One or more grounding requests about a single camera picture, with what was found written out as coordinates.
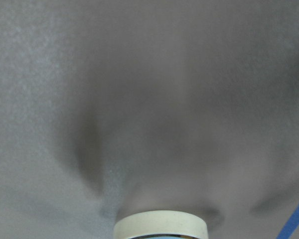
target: gray floor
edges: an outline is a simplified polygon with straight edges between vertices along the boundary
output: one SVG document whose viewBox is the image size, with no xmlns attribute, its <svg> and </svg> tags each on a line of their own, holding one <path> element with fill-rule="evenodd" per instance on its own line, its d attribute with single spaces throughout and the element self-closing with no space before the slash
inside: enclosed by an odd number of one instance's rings
<svg viewBox="0 0 299 239">
<path fill-rule="evenodd" d="M 299 1 L 0 0 L 0 239 L 269 239 L 298 202 Z"/>
</svg>

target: cream-colored cap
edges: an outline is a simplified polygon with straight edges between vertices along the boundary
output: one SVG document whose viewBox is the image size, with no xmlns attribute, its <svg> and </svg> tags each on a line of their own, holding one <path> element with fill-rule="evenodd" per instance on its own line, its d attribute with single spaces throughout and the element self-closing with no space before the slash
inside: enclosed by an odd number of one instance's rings
<svg viewBox="0 0 299 239">
<path fill-rule="evenodd" d="M 208 239 L 205 221 L 189 213 L 150 211 L 123 218 L 114 227 L 114 239 L 133 239 L 150 235 L 182 235 Z"/>
</svg>

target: blue tape strip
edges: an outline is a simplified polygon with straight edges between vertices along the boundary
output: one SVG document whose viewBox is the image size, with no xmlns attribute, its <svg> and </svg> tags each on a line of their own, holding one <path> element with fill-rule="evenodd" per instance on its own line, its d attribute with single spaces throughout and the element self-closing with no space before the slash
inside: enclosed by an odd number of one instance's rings
<svg viewBox="0 0 299 239">
<path fill-rule="evenodd" d="M 288 239 L 299 226 L 299 205 L 280 231 L 277 239 Z"/>
</svg>

